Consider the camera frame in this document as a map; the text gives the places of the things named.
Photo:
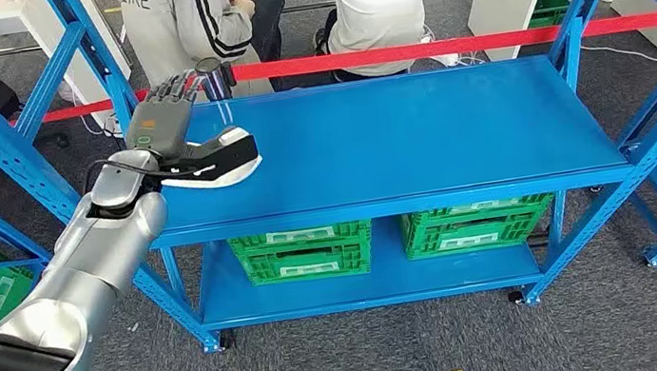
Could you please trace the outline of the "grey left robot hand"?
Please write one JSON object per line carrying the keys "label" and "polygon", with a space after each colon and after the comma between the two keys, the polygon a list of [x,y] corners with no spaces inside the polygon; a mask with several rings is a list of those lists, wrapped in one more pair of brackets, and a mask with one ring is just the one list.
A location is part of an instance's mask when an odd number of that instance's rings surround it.
{"label": "grey left robot hand", "polygon": [[134,109],[125,135],[126,147],[149,151],[164,161],[184,157],[198,81],[197,72],[187,69],[152,86]]}

